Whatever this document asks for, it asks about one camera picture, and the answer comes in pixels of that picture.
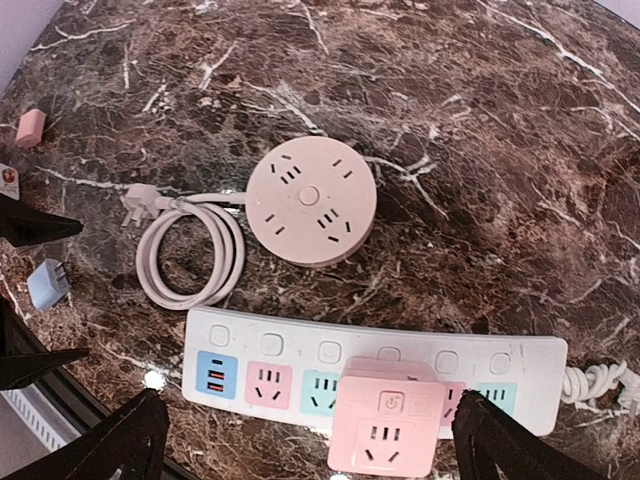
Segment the white plug adapter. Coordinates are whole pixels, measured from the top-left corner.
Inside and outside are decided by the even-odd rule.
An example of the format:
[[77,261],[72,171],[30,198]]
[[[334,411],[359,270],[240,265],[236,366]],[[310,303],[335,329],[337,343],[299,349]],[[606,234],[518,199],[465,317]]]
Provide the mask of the white plug adapter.
[[3,163],[0,164],[0,193],[13,200],[20,200],[18,171]]

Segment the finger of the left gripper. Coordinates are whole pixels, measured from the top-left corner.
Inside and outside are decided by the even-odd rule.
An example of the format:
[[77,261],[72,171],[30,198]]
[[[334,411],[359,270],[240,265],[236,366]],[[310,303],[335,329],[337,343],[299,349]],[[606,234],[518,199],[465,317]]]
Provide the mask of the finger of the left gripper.
[[1,298],[1,390],[22,389],[58,367],[83,359],[89,349],[64,349],[19,353],[15,346],[19,317],[10,302]]
[[45,213],[1,195],[1,237],[13,247],[33,246],[61,240],[82,232],[75,219]]

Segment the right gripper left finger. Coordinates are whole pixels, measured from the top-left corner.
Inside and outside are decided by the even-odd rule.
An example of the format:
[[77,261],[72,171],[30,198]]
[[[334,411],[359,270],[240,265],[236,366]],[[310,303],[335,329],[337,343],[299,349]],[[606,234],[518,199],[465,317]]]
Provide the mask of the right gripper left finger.
[[145,389],[90,431],[9,479],[159,479],[169,429],[166,403]]

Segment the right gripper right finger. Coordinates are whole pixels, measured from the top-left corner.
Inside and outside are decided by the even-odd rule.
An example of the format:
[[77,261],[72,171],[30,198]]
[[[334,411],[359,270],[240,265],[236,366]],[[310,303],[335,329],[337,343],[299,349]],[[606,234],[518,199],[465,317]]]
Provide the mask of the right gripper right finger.
[[601,479],[547,445],[477,391],[463,392],[452,422],[462,480]]

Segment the pink cube socket adapter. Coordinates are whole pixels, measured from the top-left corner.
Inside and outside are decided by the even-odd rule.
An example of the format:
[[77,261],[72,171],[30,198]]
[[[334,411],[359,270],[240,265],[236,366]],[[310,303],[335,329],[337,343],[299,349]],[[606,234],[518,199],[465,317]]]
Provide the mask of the pink cube socket adapter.
[[427,364],[349,359],[338,382],[328,466],[369,475],[428,475],[444,400],[445,387]]

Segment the white multicolour power strip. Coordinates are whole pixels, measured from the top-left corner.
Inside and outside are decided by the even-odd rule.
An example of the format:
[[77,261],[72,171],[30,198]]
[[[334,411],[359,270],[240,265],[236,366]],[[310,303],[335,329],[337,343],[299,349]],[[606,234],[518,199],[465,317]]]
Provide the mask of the white multicolour power strip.
[[567,354],[567,342],[553,336],[403,331],[196,307],[186,318],[182,394],[227,412],[327,430],[348,360],[420,362],[446,387],[439,438],[451,438],[465,389],[541,436],[556,424]]

